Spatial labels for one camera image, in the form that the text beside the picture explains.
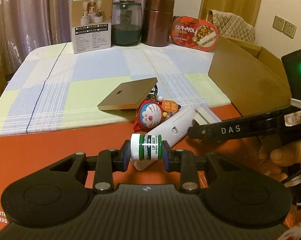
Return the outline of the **gold TP-Link router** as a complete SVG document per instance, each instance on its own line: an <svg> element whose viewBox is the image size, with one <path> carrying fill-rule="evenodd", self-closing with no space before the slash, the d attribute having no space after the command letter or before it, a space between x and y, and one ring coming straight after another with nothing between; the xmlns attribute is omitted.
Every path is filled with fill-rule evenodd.
<svg viewBox="0 0 301 240"><path fill-rule="evenodd" d="M121 83L97 107L101 111L137 109L156 84L156 77Z"/></svg>

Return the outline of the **right hand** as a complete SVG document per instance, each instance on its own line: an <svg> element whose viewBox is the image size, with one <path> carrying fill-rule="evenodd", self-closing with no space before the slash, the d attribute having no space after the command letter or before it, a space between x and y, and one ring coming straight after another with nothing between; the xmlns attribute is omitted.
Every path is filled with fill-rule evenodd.
<svg viewBox="0 0 301 240"><path fill-rule="evenodd" d="M283 181L288 176L283 172L283 167L293 164L301 164L301 140L291 142L279 148L267 151L264 146L259 150L258 154L261 160L266 160L266 171L269 176L276 181Z"/></svg>

